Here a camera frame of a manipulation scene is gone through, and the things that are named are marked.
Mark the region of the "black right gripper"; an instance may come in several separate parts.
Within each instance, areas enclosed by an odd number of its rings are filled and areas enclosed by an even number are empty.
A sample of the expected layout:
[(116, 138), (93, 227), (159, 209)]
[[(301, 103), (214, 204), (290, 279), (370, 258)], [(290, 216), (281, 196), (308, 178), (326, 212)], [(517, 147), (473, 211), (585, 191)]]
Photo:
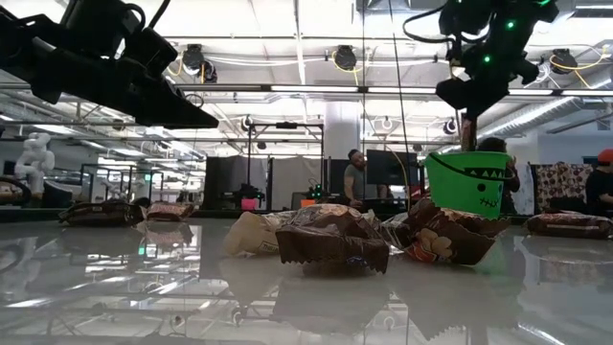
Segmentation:
[(473, 146), (477, 147), (477, 118), (509, 94), (509, 83), (518, 77), (528, 84), (539, 75), (536, 64), (526, 60), (522, 49), (505, 52), (487, 44), (463, 51), (460, 65), (467, 80), (450, 78), (440, 81), (436, 95), (456, 110), (465, 110), (465, 119), (473, 123)]

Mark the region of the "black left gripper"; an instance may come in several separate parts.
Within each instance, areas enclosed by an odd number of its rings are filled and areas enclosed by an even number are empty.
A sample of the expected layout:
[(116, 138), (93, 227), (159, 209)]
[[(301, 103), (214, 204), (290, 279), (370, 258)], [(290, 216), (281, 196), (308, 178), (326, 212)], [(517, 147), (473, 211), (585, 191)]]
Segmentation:
[(0, 69), (51, 104), (68, 93), (136, 115), (148, 127), (217, 128), (213, 115), (163, 75), (177, 52), (154, 27), (169, 4), (162, 0), (146, 17), (123, 0), (69, 0), (58, 22), (0, 6)]

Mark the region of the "green halloween bucket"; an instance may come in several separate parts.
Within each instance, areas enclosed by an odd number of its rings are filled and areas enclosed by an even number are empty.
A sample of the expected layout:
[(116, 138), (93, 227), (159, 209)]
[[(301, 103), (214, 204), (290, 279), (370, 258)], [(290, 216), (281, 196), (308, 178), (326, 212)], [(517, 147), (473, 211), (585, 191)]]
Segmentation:
[(424, 160), (432, 201), (437, 207), (497, 219), (511, 158), (496, 151), (429, 154)]

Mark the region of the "person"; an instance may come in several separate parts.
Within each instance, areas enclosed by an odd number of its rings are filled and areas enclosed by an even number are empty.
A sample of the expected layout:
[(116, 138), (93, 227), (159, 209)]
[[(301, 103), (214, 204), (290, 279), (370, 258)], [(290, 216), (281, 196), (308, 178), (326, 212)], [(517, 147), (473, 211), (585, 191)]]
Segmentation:
[(350, 164), (344, 171), (344, 195), (349, 205), (355, 209), (363, 207), (365, 198), (383, 198), (387, 196), (385, 185), (367, 184), (367, 165), (364, 154), (358, 149), (348, 153)]
[(599, 153), (597, 165), (586, 180), (585, 194), (589, 215), (613, 214), (613, 149)]
[[(495, 151), (507, 154), (507, 143), (497, 137), (485, 138), (477, 147), (479, 151)], [(504, 182), (503, 193), (501, 199), (500, 211), (503, 215), (516, 215), (516, 209), (512, 199), (512, 194), (516, 193), (520, 188), (520, 180), (517, 176), (517, 169), (515, 167), (516, 159), (514, 156), (507, 162), (506, 177), (508, 178)]]

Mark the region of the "black computer monitor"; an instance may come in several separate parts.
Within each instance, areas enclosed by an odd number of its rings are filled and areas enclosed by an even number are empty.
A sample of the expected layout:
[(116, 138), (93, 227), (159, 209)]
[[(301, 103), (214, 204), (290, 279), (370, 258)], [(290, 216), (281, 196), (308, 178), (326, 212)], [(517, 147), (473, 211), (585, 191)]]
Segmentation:
[(368, 149), (367, 183), (387, 186), (418, 186), (418, 157), (413, 152)]

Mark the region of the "patterned floral cloth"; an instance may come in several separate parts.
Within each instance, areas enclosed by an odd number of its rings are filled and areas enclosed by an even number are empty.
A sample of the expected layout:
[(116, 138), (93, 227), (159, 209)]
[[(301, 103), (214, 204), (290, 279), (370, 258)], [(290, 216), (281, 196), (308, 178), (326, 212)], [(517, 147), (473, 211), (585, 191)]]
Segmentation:
[(534, 212), (587, 212), (585, 185), (591, 165), (557, 162), (552, 165), (530, 164), (534, 185)]

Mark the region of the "grey partition curtain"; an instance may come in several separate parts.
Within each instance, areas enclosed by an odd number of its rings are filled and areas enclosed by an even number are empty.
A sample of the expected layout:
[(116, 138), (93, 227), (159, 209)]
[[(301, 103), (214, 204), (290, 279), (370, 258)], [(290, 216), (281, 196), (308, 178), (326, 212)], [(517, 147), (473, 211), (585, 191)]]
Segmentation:
[(261, 210), (292, 208), (295, 193), (305, 193), (321, 177), (321, 160), (293, 158), (251, 158), (246, 156), (209, 157), (206, 164), (205, 210), (238, 209), (234, 192), (243, 185), (264, 195)]

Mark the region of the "white building column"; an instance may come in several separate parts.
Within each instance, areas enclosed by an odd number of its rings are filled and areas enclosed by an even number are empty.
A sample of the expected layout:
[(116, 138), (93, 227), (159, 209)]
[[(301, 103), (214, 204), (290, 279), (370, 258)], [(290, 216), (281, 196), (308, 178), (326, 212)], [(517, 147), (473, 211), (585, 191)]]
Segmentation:
[(358, 148), (360, 107), (353, 102), (326, 104), (324, 115), (324, 151), (326, 157), (345, 159)]

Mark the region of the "long ceiling light bar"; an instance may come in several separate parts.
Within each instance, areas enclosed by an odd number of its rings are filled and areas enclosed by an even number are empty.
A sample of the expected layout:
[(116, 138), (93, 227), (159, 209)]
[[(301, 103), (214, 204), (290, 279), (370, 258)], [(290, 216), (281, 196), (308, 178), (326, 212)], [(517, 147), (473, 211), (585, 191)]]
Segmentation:
[[(332, 94), (405, 94), (435, 95), (435, 87), (334, 86), (287, 84), (176, 84), (176, 88), (205, 92), (273, 92), (273, 93), (332, 93)], [(529, 97), (613, 97), (613, 89), (528, 89), (512, 88), (510, 96)]]

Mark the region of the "white humanoid figure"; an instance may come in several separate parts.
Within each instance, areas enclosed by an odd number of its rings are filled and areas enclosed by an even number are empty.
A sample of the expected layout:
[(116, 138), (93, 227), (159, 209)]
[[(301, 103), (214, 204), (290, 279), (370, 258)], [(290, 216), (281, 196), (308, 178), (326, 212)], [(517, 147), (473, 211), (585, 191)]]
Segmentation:
[(31, 133), (24, 141), (23, 152), (15, 163), (15, 177), (26, 181), (33, 195), (41, 196), (44, 193), (44, 176), (55, 167), (55, 155), (48, 150), (50, 142), (48, 133)]

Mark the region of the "black metal frame rig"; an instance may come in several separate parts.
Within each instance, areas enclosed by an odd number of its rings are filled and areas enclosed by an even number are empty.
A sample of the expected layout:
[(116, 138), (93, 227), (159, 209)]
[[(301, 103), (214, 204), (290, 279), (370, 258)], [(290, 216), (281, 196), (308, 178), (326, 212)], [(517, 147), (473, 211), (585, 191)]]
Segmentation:
[[(247, 124), (247, 174), (246, 183), (251, 184), (251, 164), (252, 164), (252, 148), (255, 142), (259, 141), (259, 136), (264, 134), (270, 127), (276, 129), (298, 129), (304, 128), (306, 132), (312, 136), (316, 143), (320, 144), (320, 181), (324, 181), (324, 169), (325, 169), (325, 138), (324, 129), (322, 124), (304, 124), (304, 123), (292, 123), (292, 122), (278, 122), (274, 124), (260, 124), (260, 123), (248, 123)], [(272, 189), (273, 189), (273, 168), (274, 158), (271, 154), (266, 154), (267, 157), (267, 182), (266, 182), (266, 197), (265, 197), (265, 210), (272, 211)]]

